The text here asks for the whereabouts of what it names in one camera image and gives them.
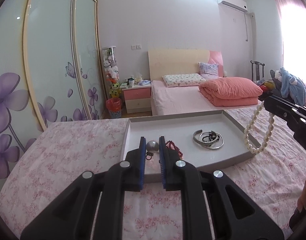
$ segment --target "white wall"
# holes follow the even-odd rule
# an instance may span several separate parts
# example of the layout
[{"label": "white wall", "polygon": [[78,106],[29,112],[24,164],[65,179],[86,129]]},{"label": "white wall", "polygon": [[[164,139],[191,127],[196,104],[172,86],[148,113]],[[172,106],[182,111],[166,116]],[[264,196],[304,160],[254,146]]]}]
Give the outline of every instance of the white wall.
[{"label": "white wall", "polygon": [[155,48],[222,51],[229,75],[251,76],[250,21],[246,42],[243,14],[217,0],[99,0],[98,19],[101,46],[117,46],[121,80],[149,78],[147,51]]},{"label": "white wall", "polygon": [[252,20],[253,59],[265,63],[265,77],[270,78],[270,69],[282,67],[282,33],[280,17],[274,0],[247,0]]}]

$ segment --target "nightstand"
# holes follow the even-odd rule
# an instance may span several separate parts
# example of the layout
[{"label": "nightstand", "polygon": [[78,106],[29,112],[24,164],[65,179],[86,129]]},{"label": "nightstand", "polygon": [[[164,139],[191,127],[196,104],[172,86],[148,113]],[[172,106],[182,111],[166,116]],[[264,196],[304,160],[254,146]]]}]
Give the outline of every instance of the nightstand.
[{"label": "nightstand", "polygon": [[127,113],[151,111],[151,84],[122,89]]}]

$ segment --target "trash can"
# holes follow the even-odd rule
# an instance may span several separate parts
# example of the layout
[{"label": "trash can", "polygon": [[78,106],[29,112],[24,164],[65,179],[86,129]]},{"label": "trash can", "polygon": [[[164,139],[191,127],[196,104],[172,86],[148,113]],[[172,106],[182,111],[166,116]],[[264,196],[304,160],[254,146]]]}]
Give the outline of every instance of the trash can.
[{"label": "trash can", "polygon": [[112,119],[122,117],[122,100],[120,98],[110,98],[106,101],[106,108]]}]

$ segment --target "wooden floor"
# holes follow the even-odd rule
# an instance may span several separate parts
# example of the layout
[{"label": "wooden floor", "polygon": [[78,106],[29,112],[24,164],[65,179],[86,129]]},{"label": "wooden floor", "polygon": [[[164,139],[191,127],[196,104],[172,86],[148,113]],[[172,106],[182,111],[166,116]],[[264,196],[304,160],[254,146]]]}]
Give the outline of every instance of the wooden floor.
[{"label": "wooden floor", "polygon": [[[126,112],[126,107],[124,106],[124,108],[122,109],[122,118],[132,118],[132,117],[143,117],[143,116],[152,116],[152,111],[150,112],[141,112],[141,113],[132,113],[132,114],[128,114]],[[110,119],[110,114],[108,112],[108,110],[105,110],[103,119]]]}]

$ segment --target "gray pearl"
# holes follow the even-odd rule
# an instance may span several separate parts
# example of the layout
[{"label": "gray pearl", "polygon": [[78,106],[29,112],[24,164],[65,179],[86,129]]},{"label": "gray pearl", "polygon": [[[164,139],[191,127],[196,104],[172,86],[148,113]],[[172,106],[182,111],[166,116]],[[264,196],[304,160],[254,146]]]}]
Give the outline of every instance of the gray pearl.
[{"label": "gray pearl", "polygon": [[153,140],[153,141],[149,141],[146,144],[146,150],[150,153],[158,153],[159,151],[159,145],[158,142]]}]

